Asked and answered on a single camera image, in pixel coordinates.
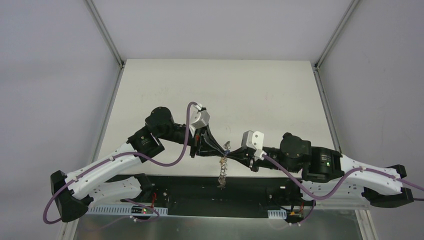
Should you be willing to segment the metal disc keyring holder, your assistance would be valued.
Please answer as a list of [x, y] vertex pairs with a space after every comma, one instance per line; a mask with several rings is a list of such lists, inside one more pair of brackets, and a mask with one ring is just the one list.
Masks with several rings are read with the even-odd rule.
[[[224, 145], [223, 148], [225, 151], [229, 150], [231, 151], [231, 142], [227, 141]], [[227, 156], [223, 156], [221, 157], [219, 164], [220, 164], [220, 172], [219, 172], [219, 176], [218, 176], [218, 183], [219, 185], [217, 186], [219, 189], [223, 190], [226, 186], [226, 178], [227, 178], [227, 169], [228, 169], [228, 163], [227, 163]]]

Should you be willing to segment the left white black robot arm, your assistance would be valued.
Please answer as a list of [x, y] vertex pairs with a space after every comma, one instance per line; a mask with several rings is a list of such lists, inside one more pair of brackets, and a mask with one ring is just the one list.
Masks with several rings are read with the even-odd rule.
[[[142, 174], [126, 180], [110, 182], [123, 171], [151, 162], [161, 167], [172, 167], [184, 157], [188, 147], [195, 150], [200, 134], [209, 129], [210, 114], [201, 104], [190, 102], [186, 109], [186, 123], [175, 123], [171, 111], [164, 106], [153, 109], [145, 119], [145, 125], [104, 158], [94, 161], [81, 169], [65, 173], [58, 170], [51, 174], [52, 197], [48, 201], [43, 221], [50, 224], [47, 213], [55, 204], [60, 217], [58, 221], [72, 222], [88, 212], [96, 204], [114, 200], [147, 202], [152, 198], [153, 189]], [[164, 151], [161, 140], [182, 144], [179, 157], [170, 163], [153, 158]]]

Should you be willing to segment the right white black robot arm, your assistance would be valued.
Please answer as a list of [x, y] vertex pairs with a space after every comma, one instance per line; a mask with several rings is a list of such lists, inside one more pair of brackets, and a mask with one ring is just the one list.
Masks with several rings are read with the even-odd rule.
[[312, 146], [289, 132], [274, 148], [264, 146], [262, 132], [247, 131], [241, 147], [226, 155], [253, 172], [260, 168], [283, 172], [289, 179], [283, 196], [290, 205], [302, 200], [358, 199], [377, 208], [397, 208], [414, 202], [412, 190], [403, 181], [404, 166], [372, 166], [336, 150]]

